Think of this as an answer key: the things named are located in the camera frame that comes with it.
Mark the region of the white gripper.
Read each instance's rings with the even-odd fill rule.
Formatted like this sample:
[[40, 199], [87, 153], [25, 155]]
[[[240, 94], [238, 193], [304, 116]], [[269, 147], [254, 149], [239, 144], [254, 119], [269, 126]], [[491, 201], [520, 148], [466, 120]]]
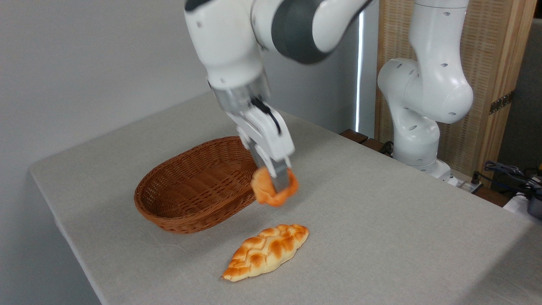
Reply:
[[295, 148], [281, 114], [262, 99], [227, 100], [225, 112], [236, 123], [241, 141], [256, 166], [267, 168], [275, 192], [287, 189], [287, 170]]

